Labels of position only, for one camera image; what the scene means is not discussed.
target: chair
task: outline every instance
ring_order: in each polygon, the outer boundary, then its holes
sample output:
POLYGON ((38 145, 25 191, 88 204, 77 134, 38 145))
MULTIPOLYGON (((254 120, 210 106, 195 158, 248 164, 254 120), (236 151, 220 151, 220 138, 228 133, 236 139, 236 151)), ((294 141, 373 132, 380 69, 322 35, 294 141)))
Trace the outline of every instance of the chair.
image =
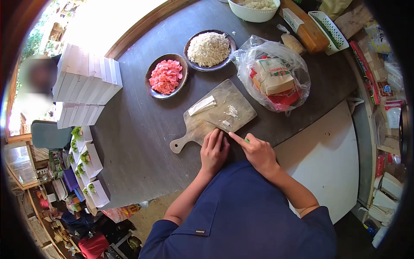
POLYGON ((54 121, 36 120, 31 124, 31 138, 36 148, 62 149, 70 142, 71 132, 71 127, 58 129, 54 121))

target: white board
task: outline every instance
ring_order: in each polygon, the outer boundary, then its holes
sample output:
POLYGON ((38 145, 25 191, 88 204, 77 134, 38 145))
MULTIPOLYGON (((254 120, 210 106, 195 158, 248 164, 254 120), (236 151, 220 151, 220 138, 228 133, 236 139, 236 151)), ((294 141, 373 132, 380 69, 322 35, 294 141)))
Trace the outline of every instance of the white board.
POLYGON ((358 147, 346 101, 274 150, 280 166, 328 207, 332 223, 356 204, 358 147))

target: knife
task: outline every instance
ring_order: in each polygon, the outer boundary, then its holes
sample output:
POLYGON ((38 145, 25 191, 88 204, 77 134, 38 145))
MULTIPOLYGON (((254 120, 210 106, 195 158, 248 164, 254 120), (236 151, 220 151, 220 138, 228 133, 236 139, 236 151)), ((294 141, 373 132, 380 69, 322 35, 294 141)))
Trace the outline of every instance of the knife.
POLYGON ((218 128, 218 129, 221 129, 222 131, 224 131, 225 133, 230 133, 226 128, 224 128, 223 126, 220 126, 220 125, 217 125, 217 124, 215 124, 215 123, 212 123, 211 121, 206 121, 206 122, 208 122, 208 123, 210 123, 211 125, 213 125, 214 127, 216 127, 216 128, 218 128))

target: shirt label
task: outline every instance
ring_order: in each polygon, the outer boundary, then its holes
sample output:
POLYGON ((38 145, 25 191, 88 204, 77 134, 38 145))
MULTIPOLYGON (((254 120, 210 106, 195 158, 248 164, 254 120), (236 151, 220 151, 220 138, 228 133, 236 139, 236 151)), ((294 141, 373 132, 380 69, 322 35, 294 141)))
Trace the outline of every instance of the shirt label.
POLYGON ((197 229, 195 231, 195 234, 199 235, 199 236, 204 236, 206 234, 206 230, 205 229, 197 229))
POLYGON ((294 14, 289 8, 283 8, 283 19, 289 24, 292 30, 295 33, 298 31, 299 25, 304 24, 304 22, 294 14))

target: brown bowl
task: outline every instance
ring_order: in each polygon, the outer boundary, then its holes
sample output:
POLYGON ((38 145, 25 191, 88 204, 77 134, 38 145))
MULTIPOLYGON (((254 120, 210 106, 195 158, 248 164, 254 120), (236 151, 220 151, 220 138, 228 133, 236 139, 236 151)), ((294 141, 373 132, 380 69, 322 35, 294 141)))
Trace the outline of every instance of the brown bowl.
POLYGON ((195 69, 195 70, 198 70, 198 71, 201 71, 201 72, 210 72, 210 71, 216 71, 216 70, 219 70, 220 68, 223 68, 223 67, 225 67, 227 64, 229 64, 230 63, 230 54, 233 52, 233 51, 235 51, 237 49, 237 47, 236 47, 236 42, 234 41, 234 39, 228 34, 228 33, 226 33, 226 32, 223 32, 223 31, 219 31, 219 30, 206 30, 206 31, 200 31, 199 33, 197 33, 197 34, 195 34, 193 37, 191 37, 189 40, 188 40, 188 42, 187 42, 187 44, 185 45, 185 47, 184 47, 184 58, 185 58, 185 60, 187 61, 187 63, 190 65, 190 67, 191 68, 193 68, 193 69, 195 69), (190 46, 190 42, 191 42, 191 40, 194 38, 194 37, 196 37, 196 36, 198 36, 198 35, 200 35, 200 34, 203 34, 203 33, 206 33, 206 32, 216 32, 216 33, 218 33, 218 34, 227 34, 227 36, 226 36, 226 39, 228 39, 229 40, 229 42, 230 42, 230 53, 229 53, 229 56, 223 61, 223 62, 221 62, 220 64, 217 64, 217 65, 215 65, 215 66, 212 66, 212 67, 203 67, 203 66, 200 66, 200 65, 198 65, 197 63, 193 63, 193 62, 191 62, 189 59, 188 59, 188 55, 187 55, 187 51, 188 51, 188 47, 190 46))
POLYGON ((152 98, 155 98, 155 99, 158 99, 158 100, 165 100, 165 99, 168 99, 168 98, 174 96, 175 94, 177 94, 183 88, 183 85, 185 84, 185 82, 187 80, 187 77, 188 77, 188 65, 187 65, 185 59, 183 59, 183 57, 178 55, 178 54, 165 54, 165 55, 162 55, 161 57, 157 58, 149 66, 147 74, 145 75, 145 87, 147 89, 148 94, 152 98), (178 85, 175 88, 174 92, 172 92, 171 94, 161 94, 161 93, 159 93, 159 92, 152 89, 152 86, 149 83, 149 79, 151 78, 151 72, 155 69, 157 64, 160 63, 163 60, 168 60, 168 59, 176 60, 176 61, 180 62, 180 65, 183 67, 183 69, 181 70, 183 78, 181 78, 180 81, 178 82, 178 85))

